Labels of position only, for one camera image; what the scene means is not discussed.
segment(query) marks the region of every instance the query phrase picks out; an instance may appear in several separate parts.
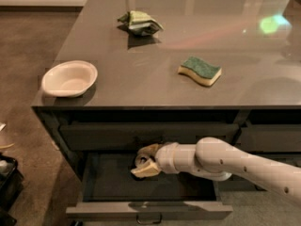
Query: green scouring pad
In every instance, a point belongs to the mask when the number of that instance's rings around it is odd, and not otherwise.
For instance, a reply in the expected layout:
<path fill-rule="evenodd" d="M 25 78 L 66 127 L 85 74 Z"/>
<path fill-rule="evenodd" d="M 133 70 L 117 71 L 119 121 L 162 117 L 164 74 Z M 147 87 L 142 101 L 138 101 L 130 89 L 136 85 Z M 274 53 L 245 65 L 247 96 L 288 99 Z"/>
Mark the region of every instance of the green scouring pad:
<path fill-rule="evenodd" d="M 202 86 L 209 87 L 222 74 L 222 69 L 191 56 L 179 67 L 178 73 L 185 74 Z"/>

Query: floor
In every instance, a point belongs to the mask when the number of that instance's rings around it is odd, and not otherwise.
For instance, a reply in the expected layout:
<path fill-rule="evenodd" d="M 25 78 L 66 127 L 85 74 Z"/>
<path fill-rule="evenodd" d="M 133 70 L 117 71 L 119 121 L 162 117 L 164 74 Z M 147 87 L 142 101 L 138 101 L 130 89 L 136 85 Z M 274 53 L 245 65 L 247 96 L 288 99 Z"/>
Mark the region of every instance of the floor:
<path fill-rule="evenodd" d="M 76 12 L 0 12 L 0 152 L 14 157 L 24 190 L 9 213 L 20 226 L 69 225 L 65 210 L 80 182 L 53 145 L 30 105 L 40 80 L 72 29 Z M 233 213 L 222 221 L 163 221 L 162 225 L 298 226 L 301 209 L 268 192 L 221 192 Z M 136 225 L 135 222 L 85 225 Z"/>

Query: drawer front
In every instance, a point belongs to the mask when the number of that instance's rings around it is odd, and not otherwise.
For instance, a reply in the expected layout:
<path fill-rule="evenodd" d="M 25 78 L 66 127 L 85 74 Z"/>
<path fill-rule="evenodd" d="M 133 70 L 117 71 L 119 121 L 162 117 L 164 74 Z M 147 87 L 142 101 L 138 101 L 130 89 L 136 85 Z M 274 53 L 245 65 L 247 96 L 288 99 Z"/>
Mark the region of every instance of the drawer front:
<path fill-rule="evenodd" d="M 152 224 L 175 219 L 220 220 L 232 211 L 221 202 L 78 202 L 67 208 L 67 216 L 82 221 L 137 220 Z"/>
<path fill-rule="evenodd" d="M 222 123 L 81 123 L 63 125 L 60 133 L 71 150 L 137 150 L 164 142 L 196 143 L 203 137 L 231 142 L 236 124 Z"/>
<path fill-rule="evenodd" d="M 301 152 L 300 125 L 249 125 L 242 129 L 240 149 L 248 152 Z"/>

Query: drawer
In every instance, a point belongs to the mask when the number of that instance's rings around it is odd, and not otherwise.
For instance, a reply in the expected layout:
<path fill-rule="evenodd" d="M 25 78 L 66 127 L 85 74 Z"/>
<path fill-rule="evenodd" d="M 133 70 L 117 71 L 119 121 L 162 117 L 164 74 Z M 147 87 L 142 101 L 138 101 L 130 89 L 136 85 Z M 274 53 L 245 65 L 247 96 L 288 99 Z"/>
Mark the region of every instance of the drawer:
<path fill-rule="evenodd" d="M 248 152 L 301 152 L 301 125 L 248 124 L 242 128 L 240 149 Z"/>
<path fill-rule="evenodd" d="M 90 153 L 80 201 L 67 208 L 77 220 L 223 219 L 232 207 L 215 196 L 210 180 L 187 173 L 137 180 L 134 153 Z"/>
<path fill-rule="evenodd" d="M 231 142 L 237 130 L 237 124 L 209 122 L 76 123 L 59 128 L 73 151 L 138 150 L 163 141 L 196 143 L 203 137 L 219 137 Z"/>

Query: drawer handle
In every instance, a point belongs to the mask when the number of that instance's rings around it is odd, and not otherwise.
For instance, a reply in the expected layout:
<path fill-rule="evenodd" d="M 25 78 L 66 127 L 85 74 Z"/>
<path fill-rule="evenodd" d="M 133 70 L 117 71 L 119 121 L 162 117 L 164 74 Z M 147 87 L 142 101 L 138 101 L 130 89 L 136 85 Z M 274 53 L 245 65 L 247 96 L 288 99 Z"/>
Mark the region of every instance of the drawer handle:
<path fill-rule="evenodd" d="M 154 221 L 154 222 L 142 222 L 139 219 L 139 215 L 136 215 L 135 219 L 136 219 L 137 223 L 140 224 L 140 225 L 160 224 L 162 222 L 162 214 L 160 214 L 159 220 Z"/>

